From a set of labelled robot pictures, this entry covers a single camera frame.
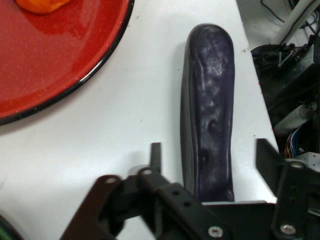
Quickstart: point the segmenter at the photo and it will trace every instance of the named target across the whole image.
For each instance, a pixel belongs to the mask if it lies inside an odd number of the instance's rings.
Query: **screw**
[[[214,239],[219,239],[224,235],[224,231],[221,229],[221,227],[218,226],[209,227],[208,233]]]
[[[150,175],[150,174],[152,174],[152,170],[146,169],[146,170],[144,170],[144,171],[142,172],[142,174],[143,174],[143,175]]]
[[[290,224],[281,225],[280,230],[286,235],[295,235],[297,232],[296,228]]]
[[[296,168],[296,169],[303,169],[304,168],[304,164],[298,161],[294,161],[291,164],[291,167]]]
[[[115,177],[109,177],[107,180],[105,180],[105,183],[106,184],[113,184],[116,181],[117,181],[117,179]]]

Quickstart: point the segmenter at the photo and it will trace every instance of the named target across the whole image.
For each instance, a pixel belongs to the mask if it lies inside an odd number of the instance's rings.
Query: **cable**
[[[294,21],[294,23],[292,24],[290,30],[288,31],[288,33],[285,35],[285,37],[283,38],[283,40],[280,42],[280,45],[282,45],[284,43],[284,41],[286,40],[286,38],[289,36],[289,34],[292,32],[294,26],[297,24],[297,22],[299,21],[299,19],[306,13],[306,11],[308,10],[308,8],[310,8],[310,6],[312,4],[315,3],[316,0],[312,0],[312,2],[310,2],[306,8],[302,11],[302,13],[299,15],[299,17]]]
[[[307,87],[307,88],[305,88],[305,89],[297,92],[296,94],[293,94],[293,95],[291,95],[291,96],[288,96],[288,97],[285,97],[285,98],[283,98],[283,99],[280,99],[279,101],[277,101],[276,103],[272,104],[271,106],[269,106],[269,107],[267,108],[268,112],[271,112],[273,109],[275,109],[277,106],[279,106],[279,105],[282,104],[283,102],[285,102],[285,101],[287,101],[287,100],[290,100],[290,99],[292,99],[292,98],[298,97],[298,96],[300,96],[300,95],[302,95],[302,94],[305,94],[305,93],[313,90],[315,87],[318,87],[319,85],[320,85],[320,82],[318,82],[318,83],[316,83],[316,84],[314,84],[314,85],[312,85],[312,86],[310,86],[310,87]]]
[[[288,0],[291,9],[294,9],[295,6],[293,5],[293,3],[291,2],[291,0]],[[285,21],[280,18],[268,5],[266,5],[264,3],[264,0],[260,0],[260,3],[262,6],[264,6],[273,16],[275,16],[276,19],[278,19],[280,22],[284,23]],[[311,23],[309,23],[307,20],[305,21],[305,23],[300,27],[300,29],[304,29],[306,27],[309,27],[311,29],[311,31],[313,33],[315,33],[316,31],[314,30],[314,28],[312,27],[313,24],[315,24],[318,20],[319,14],[317,11],[313,12],[312,14],[315,14],[315,16],[313,17],[313,21]]]
[[[268,6],[264,3],[264,0],[260,0],[260,3],[261,3],[261,5],[264,6],[266,9],[268,9],[269,12],[272,13],[272,15],[276,17],[276,19],[278,19],[279,21],[281,21],[281,22],[283,22],[283,23],[285,22],[285,21],[282,20],[280,17],[278,17],[278,15],[277,15],[270,7],[268,7]]]

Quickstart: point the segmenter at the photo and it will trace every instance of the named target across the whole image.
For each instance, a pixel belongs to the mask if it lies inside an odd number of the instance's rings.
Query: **white tube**
[[[319,6],[320,0],[300,0],[289,18],[271,40],[271,44],[287,44],[295,32]]]

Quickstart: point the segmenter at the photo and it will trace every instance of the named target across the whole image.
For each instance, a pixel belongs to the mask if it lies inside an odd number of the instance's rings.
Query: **electronic wires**
[[[287,159],[293,159],[298,155],[298,136],[300,128],[294,130],[286,140],[284,156]]]

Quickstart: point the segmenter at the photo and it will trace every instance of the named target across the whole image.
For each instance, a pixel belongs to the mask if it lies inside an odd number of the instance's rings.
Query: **bolt hole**
[[[192,204],[191,202],[186,201],[186,202],[184,202],[184,204],[183,204],[183,205],[184,205],[185,207],[190,207],[190,206],[191,206],[191,204]]]

